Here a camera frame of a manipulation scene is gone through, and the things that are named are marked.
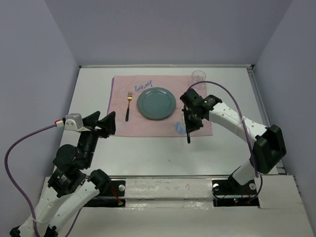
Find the gold knife black handle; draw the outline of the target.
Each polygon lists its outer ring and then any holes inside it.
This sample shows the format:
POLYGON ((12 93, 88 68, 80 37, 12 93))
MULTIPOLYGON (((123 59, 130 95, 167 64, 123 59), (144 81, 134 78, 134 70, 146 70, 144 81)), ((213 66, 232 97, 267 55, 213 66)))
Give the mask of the gold knife black handle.
POLYGON ((190 131, 188 130, 189 112, 188 112, 188 109, 185 105, 183 106, 182 112, 183 112, 183 118, 184 118, 185 132, 186 132, 186 136, 187 136, 187 143, 190 144, 191 138, 190 138, 190 131))

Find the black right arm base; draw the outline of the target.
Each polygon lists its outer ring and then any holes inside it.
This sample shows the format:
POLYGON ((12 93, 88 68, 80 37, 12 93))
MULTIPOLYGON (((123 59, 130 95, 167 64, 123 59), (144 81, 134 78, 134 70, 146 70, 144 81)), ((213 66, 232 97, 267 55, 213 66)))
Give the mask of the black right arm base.
POLYGON ((260 206, 255 180, 234 188, 227 187, 227 184, 227 179, 212 180, 214 207, 260 206))

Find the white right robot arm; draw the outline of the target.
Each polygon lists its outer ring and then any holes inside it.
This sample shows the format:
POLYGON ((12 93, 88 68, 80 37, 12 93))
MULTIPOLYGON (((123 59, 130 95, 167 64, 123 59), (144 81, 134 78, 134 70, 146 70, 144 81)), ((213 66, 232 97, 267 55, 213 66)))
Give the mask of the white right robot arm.
POLYGON ((193 89, 188 89, 180 100, 184 104, 182 111, 188 143, 190 134, 202 128, 205 119, 224 127, 248 144, 249 160, 238 167, 224 184, 231 193, 240 193, 257 175, 268 174, 286 155, 282 130, 277 125, 258 124, 241 116, 218 97, 209 95, 202 98, 193 89))

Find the pink cloth placemat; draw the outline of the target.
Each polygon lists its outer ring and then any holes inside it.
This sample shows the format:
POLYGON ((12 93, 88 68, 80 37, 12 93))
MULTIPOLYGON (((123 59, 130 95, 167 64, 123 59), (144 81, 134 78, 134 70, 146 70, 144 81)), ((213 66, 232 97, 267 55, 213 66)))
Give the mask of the pink cloth placemat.
POLYGON ((137 75, 115 76, 112 80, 112 89, 108 112, 116 113, 115 136, 120 137, 180 137, 186 136, 183 102, 180 100, 189 87, 193 85, 191 76, 162 76, 137 75), (143 117, 137 109, 137 100, 146 89, 161 87, 169 90, 176 99, 174 113, 163 120, 149 120, 143 117), (127 95, 131 91, 133 99, 130 102, 129 120, 125 121, 128 106, 127 95))

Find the teal ceramic plate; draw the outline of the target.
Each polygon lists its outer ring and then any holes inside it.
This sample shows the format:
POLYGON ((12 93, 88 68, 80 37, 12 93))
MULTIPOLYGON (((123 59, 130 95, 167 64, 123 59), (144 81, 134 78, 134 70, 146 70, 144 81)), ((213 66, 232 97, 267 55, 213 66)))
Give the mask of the teal ceramic plate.
POLYGON ((137 100, 137 109, 146 119, 167 119, 176 109, 176 99, 169 90, 152 87, 140 94, 137 100))

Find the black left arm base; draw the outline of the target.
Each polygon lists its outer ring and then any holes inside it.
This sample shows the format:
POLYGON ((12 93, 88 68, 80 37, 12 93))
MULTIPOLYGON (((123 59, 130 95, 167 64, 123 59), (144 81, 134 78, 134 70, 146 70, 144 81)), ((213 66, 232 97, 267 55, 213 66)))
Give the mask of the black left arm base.
POLYGON ((111 181, 108 190, 102 191, 96 197, 93 197, 84 207, 123 208, 126 203, 125 188, 125 180, 114 179, 111 181))

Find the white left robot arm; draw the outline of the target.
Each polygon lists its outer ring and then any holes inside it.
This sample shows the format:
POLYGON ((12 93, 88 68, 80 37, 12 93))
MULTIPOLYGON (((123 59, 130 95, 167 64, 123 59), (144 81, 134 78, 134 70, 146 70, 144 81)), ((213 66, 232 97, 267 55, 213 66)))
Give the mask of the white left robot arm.
POLYGON ((15 142, 6 152, 4 165, 9 179, 27 201, 31 215, 20 226, 10 231, 12 237, 56 237, 66 221, 98 195, 112 191, 111 178, 101 169, 83 173, 91 166, 98 139, 108 138, 116 132, 116 113, 110 112, 100 119, 96 111, 84 118, 81 114, 69 114, 56 120, 54 124, 40 129, 45 131, 62 127, 68 131, 80 133, 76 146, 66 144, 56 153, 53 164, 55 171, 47 182, 38 204, 33 206, 26 193, 17 184, 8 167, 8 156, 15 142))

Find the gold fork black handle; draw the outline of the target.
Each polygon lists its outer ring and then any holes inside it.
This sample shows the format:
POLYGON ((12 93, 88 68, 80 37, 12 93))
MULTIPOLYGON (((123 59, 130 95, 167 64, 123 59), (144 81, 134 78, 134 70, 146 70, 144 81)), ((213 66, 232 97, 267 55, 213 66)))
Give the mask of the gold fork black handle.
POLYGON ((128 92, 127 99, 128 99, 128 106, 127 106, 127 110, 126 110, 125 121, 129 120, 130 102, 133 99, 133 95, 132 95, 131 91, 128 92))

